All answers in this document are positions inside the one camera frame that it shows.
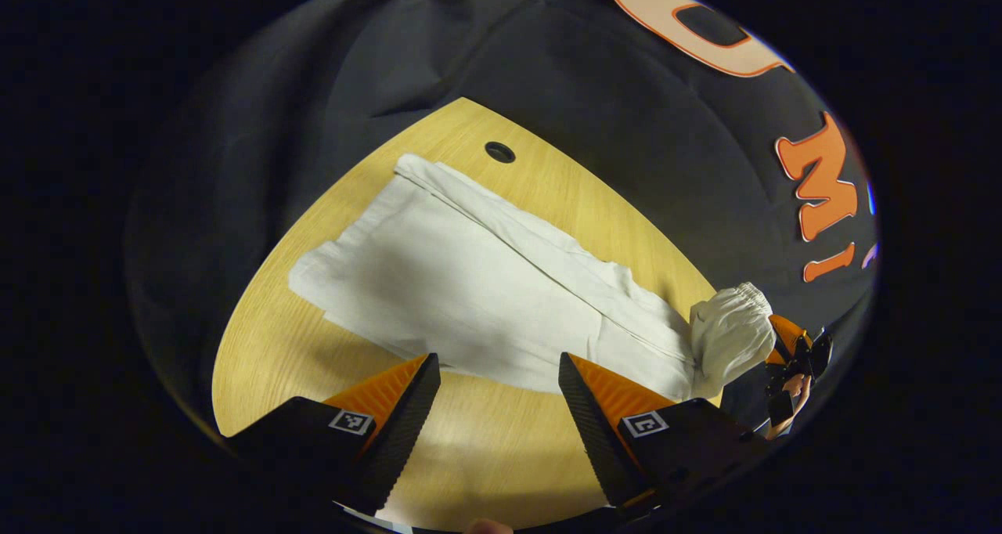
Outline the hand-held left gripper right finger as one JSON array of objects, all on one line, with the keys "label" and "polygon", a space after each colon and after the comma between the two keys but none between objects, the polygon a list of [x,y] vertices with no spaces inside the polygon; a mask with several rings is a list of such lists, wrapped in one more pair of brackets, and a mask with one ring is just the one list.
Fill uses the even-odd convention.
[{"label": "hand-held left gripper right finger", "polygon": [[706,399],[670,401],[572,353],[558,384],[608,504],[628,519],[679,513],[772,449]]}]

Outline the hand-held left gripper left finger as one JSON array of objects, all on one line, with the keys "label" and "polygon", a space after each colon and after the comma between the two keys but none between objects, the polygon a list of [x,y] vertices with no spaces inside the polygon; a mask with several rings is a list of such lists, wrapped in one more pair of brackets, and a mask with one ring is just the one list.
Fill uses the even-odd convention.
[{"label": "hand-held left gripper left finger", "polygon": [[228,437],[244,463],[297,491],[375,514],[387,504],[441,383],[426,353],[326,401],[293,396]]}]

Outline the white jeans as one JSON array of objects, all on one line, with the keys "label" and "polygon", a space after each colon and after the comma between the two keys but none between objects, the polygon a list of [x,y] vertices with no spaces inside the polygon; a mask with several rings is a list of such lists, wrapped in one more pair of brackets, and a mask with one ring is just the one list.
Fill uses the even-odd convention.
[{"label": "white jeans", "polygon": [[297,260],[289,285],[402,358],[436,353],[449,370],[548,394],[566,352],[672,401],[712,398],[777,340],[755,285],[681,316],[629,266],[414,153],[357,221]]}]

